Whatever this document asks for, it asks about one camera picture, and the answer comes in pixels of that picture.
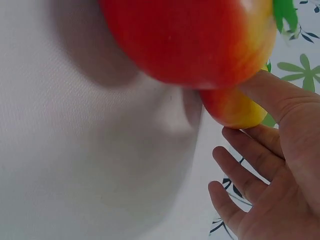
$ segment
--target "white backdrop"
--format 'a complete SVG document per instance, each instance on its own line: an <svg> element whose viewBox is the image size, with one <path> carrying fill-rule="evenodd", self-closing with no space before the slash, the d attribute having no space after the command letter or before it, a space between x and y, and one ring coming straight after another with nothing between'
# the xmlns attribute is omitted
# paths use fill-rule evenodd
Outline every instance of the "white backdrop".
<svg viewBox="0 0 320 240"><path fill-rule="evenodd" d="M0 1L0 239L207 239L220 127L139 72L96 0Z"/></svg>

